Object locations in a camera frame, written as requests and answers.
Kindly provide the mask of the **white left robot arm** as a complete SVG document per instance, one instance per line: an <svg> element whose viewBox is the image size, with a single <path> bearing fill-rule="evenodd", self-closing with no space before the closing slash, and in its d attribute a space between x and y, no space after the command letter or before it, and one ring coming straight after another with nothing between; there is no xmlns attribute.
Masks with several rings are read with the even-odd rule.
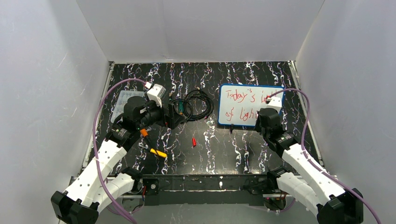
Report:
<svg viewBox="0 0 396 224"><path fill-rule="evenodd" d="M130 97L95 158L66 190L56 191L51 197L57 218L66 224L96 223L100 212L141 179L136 169L126 168L113 180L104 182L116 163L141 139L143 129L154 124L174 129L184 119L173 103L158 106L154 100Z"/></svg>

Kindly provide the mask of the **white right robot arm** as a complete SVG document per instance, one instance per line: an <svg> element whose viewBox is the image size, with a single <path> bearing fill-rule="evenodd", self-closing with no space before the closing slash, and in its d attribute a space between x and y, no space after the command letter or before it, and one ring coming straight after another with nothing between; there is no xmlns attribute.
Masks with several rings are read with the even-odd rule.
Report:
<svg viewBox="0 0 396 224"><path fill-rule="evenodd" d="M363 223L360 191L349 191L331 179L327 171L299 144L295 135L283 129L276 109L260 109L255 130L263 136L268 147L302 177L298 179L285 168L269 171L269 182L275 189L294 197L316 216L320 224Z"/></svg>

